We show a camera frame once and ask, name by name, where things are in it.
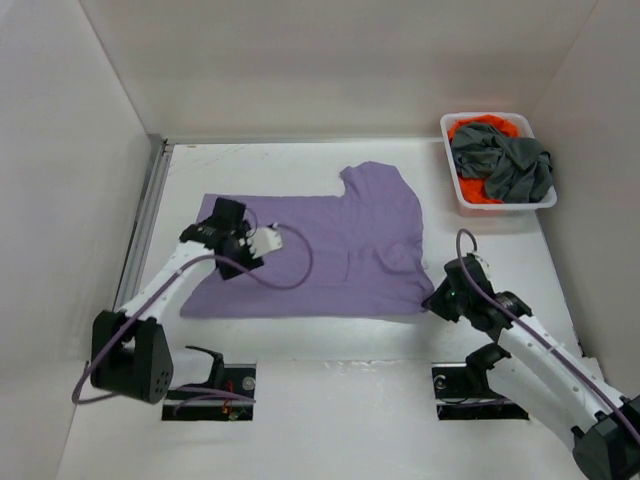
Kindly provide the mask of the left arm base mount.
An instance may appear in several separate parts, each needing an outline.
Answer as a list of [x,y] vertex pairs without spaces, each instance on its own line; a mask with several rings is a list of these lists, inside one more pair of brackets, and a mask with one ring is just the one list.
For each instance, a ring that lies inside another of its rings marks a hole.
[[228,363],[190,346],[172,354],[174,372],[163,400],[164,421],[244,422],[254,416],[257,366]]

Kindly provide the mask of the purple t-shirt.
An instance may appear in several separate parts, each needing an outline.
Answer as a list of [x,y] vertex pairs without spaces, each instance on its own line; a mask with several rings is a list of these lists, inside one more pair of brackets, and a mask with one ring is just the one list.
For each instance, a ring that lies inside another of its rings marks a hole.
[[247,196],[261,225],[286,224],[284,246],[257,275],[213,273],[181,308],[190,319],[382,317],[422,312],[434,291],[423,268],[418,197],[398,169],[365,162],[342,170],[340,196]]

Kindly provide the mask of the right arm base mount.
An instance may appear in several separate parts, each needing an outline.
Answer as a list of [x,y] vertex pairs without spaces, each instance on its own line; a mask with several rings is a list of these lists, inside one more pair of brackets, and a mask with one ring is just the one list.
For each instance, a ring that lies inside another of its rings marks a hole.
[[490,390],[464,363],[432,364],[431,376],[441,421],[529,420],[525,410]]

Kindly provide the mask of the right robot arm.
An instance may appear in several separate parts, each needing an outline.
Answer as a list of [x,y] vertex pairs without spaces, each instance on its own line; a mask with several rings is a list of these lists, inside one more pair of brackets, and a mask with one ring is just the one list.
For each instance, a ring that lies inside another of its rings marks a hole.
[[444,271],[425,307],[446,321],[467,319],[490,341],[461,363],[433,367],[436,399],[466,417],[501,402],[517,406],[556,435],[586,478],[638,476],[638,398],[582,365],[518,296],[494,291],[475,255]]

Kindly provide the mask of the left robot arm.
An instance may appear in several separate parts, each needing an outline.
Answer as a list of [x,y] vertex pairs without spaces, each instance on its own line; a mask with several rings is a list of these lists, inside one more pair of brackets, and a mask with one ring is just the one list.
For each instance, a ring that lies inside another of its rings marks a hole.
[[217,199],[209,217],[183,230],[146,287],[119,309],[98,314],[84,381],[108,397],[156,404],[166,396],[174,375],[168,326],[184,302],[218,266],[239,275],[238,267],[247,272],[262,265],[250,251],[253,230],[245,211],[241,202]]

